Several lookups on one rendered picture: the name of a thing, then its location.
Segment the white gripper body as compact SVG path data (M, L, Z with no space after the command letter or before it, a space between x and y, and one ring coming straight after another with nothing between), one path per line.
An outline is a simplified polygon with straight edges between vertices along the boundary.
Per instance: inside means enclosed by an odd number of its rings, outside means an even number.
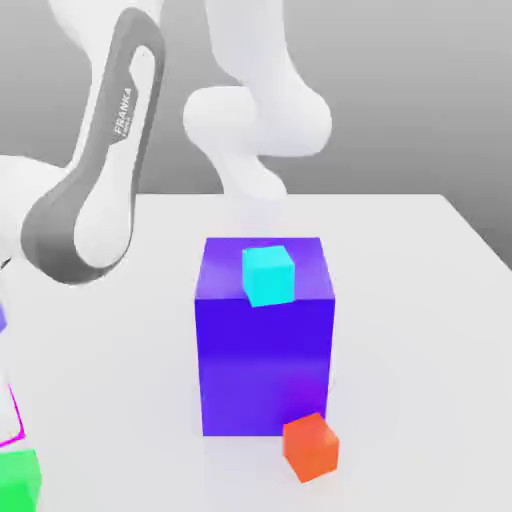
M20 432L14 398L4 372L0 347L0 443L8 443Z

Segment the small cyan cube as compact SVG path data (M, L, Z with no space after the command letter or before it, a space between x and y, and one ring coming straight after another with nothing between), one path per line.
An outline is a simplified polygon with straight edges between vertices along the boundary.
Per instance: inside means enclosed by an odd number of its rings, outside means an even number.
M283 245L242 251L243 289L252 307L295 300L295 263Z

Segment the large blue box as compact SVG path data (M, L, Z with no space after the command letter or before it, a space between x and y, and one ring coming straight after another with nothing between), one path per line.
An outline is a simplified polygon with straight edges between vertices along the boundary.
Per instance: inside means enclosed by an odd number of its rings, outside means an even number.
M242 252L268 246L293 260L295 299L254 308ZM207 239L194 306L204 435L279 436L286 423L325 414L335 293L319 238Z

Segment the small orange cube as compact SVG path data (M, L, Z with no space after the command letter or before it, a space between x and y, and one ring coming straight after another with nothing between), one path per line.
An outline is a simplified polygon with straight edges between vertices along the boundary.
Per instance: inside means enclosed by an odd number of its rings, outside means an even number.
M283 426L283 456L301 483L337 469L340 441L320 413Z

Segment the small green cube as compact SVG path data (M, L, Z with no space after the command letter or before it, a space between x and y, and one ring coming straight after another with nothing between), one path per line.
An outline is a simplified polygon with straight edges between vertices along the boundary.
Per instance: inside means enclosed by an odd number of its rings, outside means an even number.
M33 449L0 454L0 512L37 512L41 484Z

